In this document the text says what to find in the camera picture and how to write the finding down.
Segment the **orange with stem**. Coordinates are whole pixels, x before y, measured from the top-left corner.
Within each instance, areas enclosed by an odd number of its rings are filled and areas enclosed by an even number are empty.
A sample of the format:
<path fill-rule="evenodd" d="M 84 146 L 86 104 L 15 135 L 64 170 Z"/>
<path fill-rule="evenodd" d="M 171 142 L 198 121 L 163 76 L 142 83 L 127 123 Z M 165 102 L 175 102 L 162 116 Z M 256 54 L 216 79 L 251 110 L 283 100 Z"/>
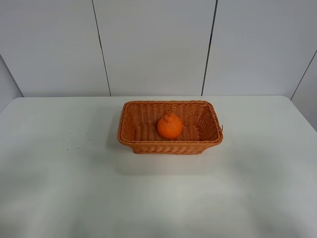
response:
<path fill-rule="evenodd" d="M 157 122 L 158 134 L 165 139 L 176 139 L 181 134 L 182 129 L 182 120 L 172 112 L 166 113 Z"/>

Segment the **orange wicker basket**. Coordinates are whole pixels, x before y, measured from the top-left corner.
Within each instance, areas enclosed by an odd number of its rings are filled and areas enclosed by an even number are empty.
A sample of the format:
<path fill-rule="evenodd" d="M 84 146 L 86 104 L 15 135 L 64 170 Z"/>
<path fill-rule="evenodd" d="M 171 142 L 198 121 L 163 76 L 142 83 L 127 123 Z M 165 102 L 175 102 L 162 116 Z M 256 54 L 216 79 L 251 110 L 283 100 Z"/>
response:
<path fill-rule="evenodd" d="M 176 139 L 165 139 L 157 123 L 167 113 L 183 122 Z M 118 141 L 136 154 L 195 155 L 223 141 L 216 112 L 207 101 L 130 101 L 124 104 Z"/>

